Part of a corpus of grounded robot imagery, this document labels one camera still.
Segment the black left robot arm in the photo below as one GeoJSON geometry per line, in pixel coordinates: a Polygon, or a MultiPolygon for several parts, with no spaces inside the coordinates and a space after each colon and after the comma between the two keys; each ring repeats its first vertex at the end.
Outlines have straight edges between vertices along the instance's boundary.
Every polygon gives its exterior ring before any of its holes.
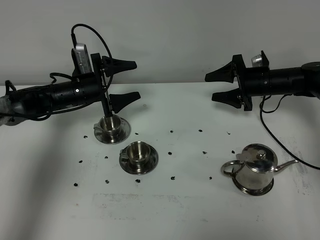
{"type": "Polygon", "coordinates": [[[51,73],[51,78],[67,78],[61,83],[34,86],[17,90],[7,80],[5,95],[0,98],[0,121],[15,126],[25,120],[44,121],[52,115],[68,113],[101,102],[105,116],[111,117],[123,108],[141,98],[139,92],[108,94],[109,84],[105,78],[112,79],[114,74],[135,70],[135,61],[119,60],[100,56],[91,56],[93,71],[71,76],[51,73]]]}

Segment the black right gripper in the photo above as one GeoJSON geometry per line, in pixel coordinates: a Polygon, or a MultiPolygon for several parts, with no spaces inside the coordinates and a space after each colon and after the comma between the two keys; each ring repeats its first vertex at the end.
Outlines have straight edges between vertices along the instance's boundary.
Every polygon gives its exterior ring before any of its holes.
{"type": "Polygon", "coordinates": [[[207,73],[204,78],[205,82],[233,83],[235,76],[239,86],[230,91],[213,93],[211,100],[236,109],[240,109],[243,104],[244,111],[251,111],[252,97],[265,96],[267,92],[265,86],[269,84],[270,63],[263,50],[260,54],[263,57],[261,67],[246,67],[242,55],[236,54],[232,56],[232,61],[227,65],[207,73]]]}

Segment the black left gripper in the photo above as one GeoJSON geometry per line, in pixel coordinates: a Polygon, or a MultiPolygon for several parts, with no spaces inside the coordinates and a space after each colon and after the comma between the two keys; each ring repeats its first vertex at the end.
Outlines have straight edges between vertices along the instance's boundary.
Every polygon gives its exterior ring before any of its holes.
{"type": "Polygon", "coordinates": [[[49,113],[71,112],[95,102],[101,102],[104,116],[111,117],[112,110],[114,113],[119,113],[123,108],[141,98],[138,91],[110,94],[108,97],[108,88],[113,76],[135,70],[137,68],[135,61],[114,59],[110,55],[100,56],[98,53],[91,54],[90,57],[92,72],[80,73],[74,70],[72,76],[57,72],[49,75],[52,79],[49,88],[49,113]]]}

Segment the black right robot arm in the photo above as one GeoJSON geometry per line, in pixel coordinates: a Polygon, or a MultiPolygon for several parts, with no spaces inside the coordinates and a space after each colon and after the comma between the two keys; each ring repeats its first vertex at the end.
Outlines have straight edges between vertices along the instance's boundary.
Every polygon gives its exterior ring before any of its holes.
{"type": "Polygon", "coordinates": [[[241,54],[233,55],[227,65],[205,75],[206,82],[238,82],[238,88],[216,92],[211,100],[236,109],[251,111],[252,97],[294,95],[320,97],[320,63],[309,62],[300,67],[270,69],[264,51],[251,59],[246,67],[241,54]]]}

